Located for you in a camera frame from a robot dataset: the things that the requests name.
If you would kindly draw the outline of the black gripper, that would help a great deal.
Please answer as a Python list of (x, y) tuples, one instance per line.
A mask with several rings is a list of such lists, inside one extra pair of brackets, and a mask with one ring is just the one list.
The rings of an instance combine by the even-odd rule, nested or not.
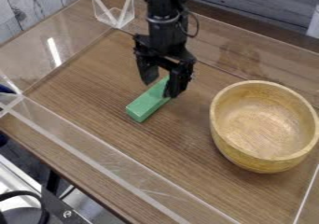
[(163, 96), (176, 98), (192, 80), (195, 55), (187, 50), (188, 18), (179, 17), (167, 21), (147, 19), (148, 34), (134, 36), (134, 52), (140, 72), (140, 79), (150, 85), (159, 78), (159, 67), (171, 70), (176, 65), (170, 58), (182, 63), (170, 71)]

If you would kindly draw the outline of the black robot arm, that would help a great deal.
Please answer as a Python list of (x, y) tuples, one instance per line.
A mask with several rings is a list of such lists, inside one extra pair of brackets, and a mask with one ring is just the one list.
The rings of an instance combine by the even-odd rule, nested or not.
[(146, 85), (159, 77), (159, 68), (170, 72), (163, 96), (176, 98), (192, 80), (194, 66), (198, 61), (187, 50), (188, 16), (187, 0), (144, 0), (147, 3), (148, 34), (135, 34), (136, 62), (140, 79)]

